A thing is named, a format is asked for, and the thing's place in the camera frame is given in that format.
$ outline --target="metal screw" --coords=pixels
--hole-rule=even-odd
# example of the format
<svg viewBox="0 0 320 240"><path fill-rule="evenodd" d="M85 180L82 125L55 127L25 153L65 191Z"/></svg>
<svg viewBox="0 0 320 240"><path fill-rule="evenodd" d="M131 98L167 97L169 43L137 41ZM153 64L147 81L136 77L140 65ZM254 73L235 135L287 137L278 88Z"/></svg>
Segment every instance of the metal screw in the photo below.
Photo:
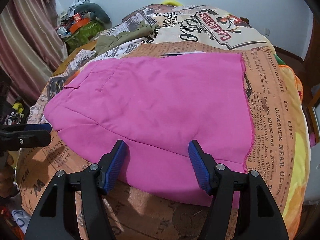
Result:
<svg viewBox="0 0 320 240"><path fill-rule="evenodd" d="M99 168L99 165L94 163L90 165L90 170L95 171L97 168Z"/></svg>
<svg viewBox="0 0 320 240"><path fill-rule="evenodd" d="M64 174L63 170L60 170L60 171L56 172L57 177L61 177L63 174Z"/></svg>
<svg viewBox="0 0 320 240"><path fill-rule="evenodd" d="M221 163L217 164L217 169L218 169L219 171L223 171L225 168L226 168L226 167L225 167L223 164L221 164Z"/></svg>
<svg viewBox="0 0 320 240"><path fill-rule="evenodd" d="M259 176L259 172L257 172L256 170L252 170L252 171L250 171L250 173L254 177L258 177Z"/></svg>

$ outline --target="wall outlet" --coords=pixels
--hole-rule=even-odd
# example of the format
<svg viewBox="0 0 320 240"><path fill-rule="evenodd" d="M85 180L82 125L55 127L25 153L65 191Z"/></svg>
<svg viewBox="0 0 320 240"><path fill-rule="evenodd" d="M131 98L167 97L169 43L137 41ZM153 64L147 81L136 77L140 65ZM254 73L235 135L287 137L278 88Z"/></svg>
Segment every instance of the wall outlet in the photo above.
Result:
<svg viewBox="0 0 320 240"><path fill-rule="evenodd" d="M267 36L270 36L270 30L265 28L264 29L264 34L267 35Z"/></svg>

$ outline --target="curtain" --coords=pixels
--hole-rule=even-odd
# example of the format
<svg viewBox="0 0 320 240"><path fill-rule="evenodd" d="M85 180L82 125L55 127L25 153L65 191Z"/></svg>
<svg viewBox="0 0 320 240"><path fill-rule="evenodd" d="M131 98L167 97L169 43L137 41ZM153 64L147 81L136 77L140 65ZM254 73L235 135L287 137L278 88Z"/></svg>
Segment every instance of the curtain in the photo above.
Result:
<svg viewBox="0 0 320 240"><path fill-rule="evenodd" d="M0 67L10 76L8 101L33 105L49 77L67 58L55 31L55 0L10 0L0 15Z"/></svg>

